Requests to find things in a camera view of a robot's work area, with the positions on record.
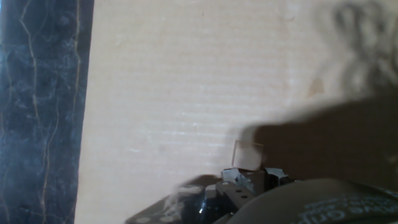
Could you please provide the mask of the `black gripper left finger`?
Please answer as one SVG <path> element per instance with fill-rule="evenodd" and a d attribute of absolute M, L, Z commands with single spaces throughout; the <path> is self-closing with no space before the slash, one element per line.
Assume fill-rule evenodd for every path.
<path fill-rule="evenodd" d="M 241 209 L 255 198 L 254 184 L 239 169 L 223 170 L 221 179 L 215 189 L 225 209 Z"/>

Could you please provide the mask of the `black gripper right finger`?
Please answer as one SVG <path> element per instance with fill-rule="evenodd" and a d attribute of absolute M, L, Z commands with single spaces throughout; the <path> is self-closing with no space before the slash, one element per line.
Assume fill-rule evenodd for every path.
<path fill-rule="evenodd" d="M 282 169 L 265 168 L 264 188 L 274 189 L 292 182 L 292 179 Z"/>

